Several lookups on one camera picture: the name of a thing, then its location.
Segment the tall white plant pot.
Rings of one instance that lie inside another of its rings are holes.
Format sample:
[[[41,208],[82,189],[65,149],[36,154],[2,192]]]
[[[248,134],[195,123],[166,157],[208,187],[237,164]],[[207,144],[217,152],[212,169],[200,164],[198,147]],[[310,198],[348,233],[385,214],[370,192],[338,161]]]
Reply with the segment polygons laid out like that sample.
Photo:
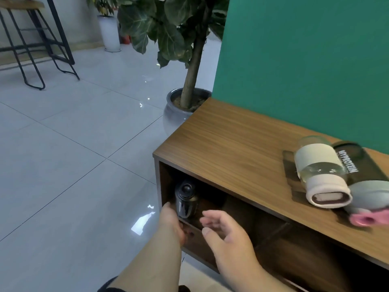
[[[121,51],[117,19],[113,15],[98,15],[100,32],[105,51],[118,53]]]

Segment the shiny steel flask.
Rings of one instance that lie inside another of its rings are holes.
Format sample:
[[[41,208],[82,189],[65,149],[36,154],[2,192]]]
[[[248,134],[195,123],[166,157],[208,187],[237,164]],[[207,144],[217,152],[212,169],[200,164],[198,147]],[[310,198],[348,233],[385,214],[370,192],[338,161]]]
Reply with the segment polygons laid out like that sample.
[[[190,178],[182,180],[175,186],[174,194],[178,216],[183,219],[193,217],[199,203],[195,182]]]

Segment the person's right forearm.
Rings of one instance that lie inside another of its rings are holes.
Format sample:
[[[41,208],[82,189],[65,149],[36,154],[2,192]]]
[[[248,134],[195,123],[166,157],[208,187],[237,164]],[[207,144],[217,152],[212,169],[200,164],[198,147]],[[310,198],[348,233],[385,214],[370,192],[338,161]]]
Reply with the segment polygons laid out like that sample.
[[[258,264],[236,273],[230,285],[236,292],[296,292]]]

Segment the large-leaf green tree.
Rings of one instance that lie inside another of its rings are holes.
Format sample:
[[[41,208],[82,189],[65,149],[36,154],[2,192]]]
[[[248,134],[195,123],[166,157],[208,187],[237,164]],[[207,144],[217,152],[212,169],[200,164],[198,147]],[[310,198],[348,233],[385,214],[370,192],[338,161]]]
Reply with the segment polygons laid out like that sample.
[[[206,101],[195,94],[203,48],[210,32],[222,40],[230,0],[118,1],[121,30],[138,53],[144,54],[152,40],[158,44],[160,68],[170,61],[185,64],[184,86],[171,102],[182,111],[196,111]]]

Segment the black metal table leg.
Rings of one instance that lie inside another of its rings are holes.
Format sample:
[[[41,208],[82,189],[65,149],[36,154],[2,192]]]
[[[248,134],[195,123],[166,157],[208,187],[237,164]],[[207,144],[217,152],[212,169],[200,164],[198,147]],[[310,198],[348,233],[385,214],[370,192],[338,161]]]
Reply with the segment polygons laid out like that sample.
[[[72,52],[71,52],[68,40],[66,38],[66,34],[65,34],[64,30],[63,30],[63,26],[61,24],[61,20],[59,18],[59,15],[58,15],[58,12],[57,12],[54,0],[46,0],[46,1],[47,1],[47,4],[48,4],[49,9],[51,11],[52,17],[54,19],[56,28],[57,28],[58,33],[59,33],[60,38],[61,38],[60,46],[63,47],[66,50],[66,55],[67,55],[67,58],[68,58],[67,61],[65,61],[63,59],[60,59],[60,60],[63,61],[63,62],[66,62],[66,63],[68,63],[70,65],[74,65],[75,61],[74,61],[74,58],[73,58],[73,55],[72,55]],[[34,13],[34,12],[33,13],[28,13],[28,14],[29,14],[30,19],[32,20],[33,24],[37,28],[41,28],[42,26],[41,26],[41,23],[40,23],[40,20],[39,20],[37,14]],[[41,37],[43,42],[49,42],[49,39],[46,37],[46,34],[43,32],[43,30],[38,30],[38,33],[39,33],[39,36]],[[52,50],[50,45],[48,45],[46,47],[46,51],[47,51],[47,53],[49,54],[50,57],[51,57],[51,55],[54,55],[53,50]]]

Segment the small green plant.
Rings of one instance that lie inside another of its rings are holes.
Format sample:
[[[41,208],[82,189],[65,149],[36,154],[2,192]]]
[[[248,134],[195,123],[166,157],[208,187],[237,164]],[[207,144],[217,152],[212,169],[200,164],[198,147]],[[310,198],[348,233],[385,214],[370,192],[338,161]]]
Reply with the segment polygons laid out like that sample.
[[[114,16],[115,10],[119,7],[118,0],[86,0],[88,5],[93,5],[101,16]]]

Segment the person's left hand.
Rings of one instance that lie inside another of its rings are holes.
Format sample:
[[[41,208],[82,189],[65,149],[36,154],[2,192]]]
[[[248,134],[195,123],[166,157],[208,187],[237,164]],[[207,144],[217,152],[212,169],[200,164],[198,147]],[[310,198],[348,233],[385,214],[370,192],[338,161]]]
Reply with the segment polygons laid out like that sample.
[[[158,230],[170,229],[178,238],[180,246],[183,246],[186,242],[186,233],[184,231],[182,223],[177,217],[162,217],[162,208],[159,213]]]

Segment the person's left forearm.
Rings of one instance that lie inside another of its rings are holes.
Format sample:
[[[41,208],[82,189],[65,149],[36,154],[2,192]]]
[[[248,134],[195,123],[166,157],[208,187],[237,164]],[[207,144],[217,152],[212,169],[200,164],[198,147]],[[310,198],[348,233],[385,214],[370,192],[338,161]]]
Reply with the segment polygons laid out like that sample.
[[[101,292],[179,292],[181,246],[170,229],[157,230]]]

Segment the grey ceramic plant pot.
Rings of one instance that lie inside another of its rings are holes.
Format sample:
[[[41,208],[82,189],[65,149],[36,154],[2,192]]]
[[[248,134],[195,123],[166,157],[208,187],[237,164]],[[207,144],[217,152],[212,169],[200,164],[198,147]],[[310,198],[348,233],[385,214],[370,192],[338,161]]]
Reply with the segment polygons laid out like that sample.
[[[182,89],[183,88],[176,88],[167,95],[167,104],[163,112],[163,127],[168,137],[212,96],[212,93],[209,90],[195,88],[192,95],[192,107],[189,109],[182,109],[179,106]]]

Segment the wooden cabinet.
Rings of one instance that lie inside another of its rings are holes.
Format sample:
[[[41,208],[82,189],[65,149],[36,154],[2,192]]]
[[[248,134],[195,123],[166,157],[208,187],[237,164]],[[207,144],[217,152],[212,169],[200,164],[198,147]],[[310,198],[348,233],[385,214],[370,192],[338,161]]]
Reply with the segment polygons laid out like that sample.
[[[183,251],[219,273],[200,217],[222,210],[247,232],[266,271],[312,292],[389,292],[389,226],[355,227],[343,209],[305,197],[294,164],[314,131],[208,99],[154,152],[159,205],[195,185],[197,210],[179,217]]]

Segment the dark shaker bottle pink lid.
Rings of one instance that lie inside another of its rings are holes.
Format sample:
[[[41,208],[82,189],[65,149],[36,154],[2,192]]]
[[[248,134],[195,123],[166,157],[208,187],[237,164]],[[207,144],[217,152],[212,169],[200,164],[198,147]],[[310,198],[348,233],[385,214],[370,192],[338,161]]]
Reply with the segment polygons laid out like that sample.
[[[350,223],[358,227],[389,226],[389,177],[359,144],[339,141],[332,146],[346,169],[346,183],[353,197],[344,207]]]

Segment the person's right hand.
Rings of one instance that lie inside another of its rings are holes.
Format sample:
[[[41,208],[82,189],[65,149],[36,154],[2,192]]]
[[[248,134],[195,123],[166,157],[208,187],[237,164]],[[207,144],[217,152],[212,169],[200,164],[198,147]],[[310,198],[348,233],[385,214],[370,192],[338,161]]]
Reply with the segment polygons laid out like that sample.
[[[221,259],[216,259],[216,264],[229,285],[236,273],[239,275],[250,266],[260,265],[248,234],[228,213],[207,210],[203,211],[202,215],[200,222],[203,228],[211,228],[226,242],[225,253]]]

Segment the glass bottle with cream sleeve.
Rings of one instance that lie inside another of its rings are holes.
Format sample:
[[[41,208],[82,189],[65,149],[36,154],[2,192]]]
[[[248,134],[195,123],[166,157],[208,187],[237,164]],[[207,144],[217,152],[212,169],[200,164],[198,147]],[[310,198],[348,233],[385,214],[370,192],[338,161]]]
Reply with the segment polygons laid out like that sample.
[[[313,206],[337,209],[348,206],[353,197],[346,183],[346,169],[331,143],[324,137],[303,137],[294,152],[297,175]]]

